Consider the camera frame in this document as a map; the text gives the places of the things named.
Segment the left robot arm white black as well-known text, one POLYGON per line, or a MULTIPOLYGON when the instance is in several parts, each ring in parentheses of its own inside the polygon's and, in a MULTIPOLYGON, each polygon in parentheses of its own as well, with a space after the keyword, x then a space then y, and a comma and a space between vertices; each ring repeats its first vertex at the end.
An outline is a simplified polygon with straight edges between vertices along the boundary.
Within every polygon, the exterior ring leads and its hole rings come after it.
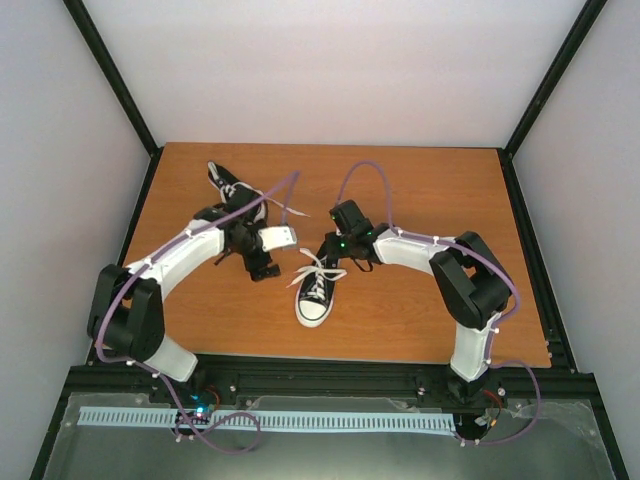
POLYGON ((297 244, 286 225, 252 221, 243 209, 221 204, 198 211, 188 225, 155 252, 127 266, 110 264, 97 280, 88 335, 105 362, 136 362, 173 379, 172 388, 186 402, 201 400, 208 378, 196 369, 194 353, 166 332, 164 302, 184 279, 207 261, 237 253, 251 279, 278 276, 270 252, 297 244))

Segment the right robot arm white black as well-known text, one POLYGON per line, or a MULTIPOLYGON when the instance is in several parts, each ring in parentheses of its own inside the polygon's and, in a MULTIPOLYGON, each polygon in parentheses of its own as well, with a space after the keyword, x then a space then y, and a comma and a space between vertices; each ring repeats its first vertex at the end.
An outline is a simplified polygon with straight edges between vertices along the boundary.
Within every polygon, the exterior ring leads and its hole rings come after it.
POLYGON ((330 211, 337 232, 327 236, 328 257, 375 265, 395 265, 433 276, 446 310, 456 322, 451 371, 465 382, 489 369, 499 324, 511 314, 510 301, 520 305, 519 292, 506 270, 479 234, 438 237, 408 232, 364 216, 353 200, 330 211))

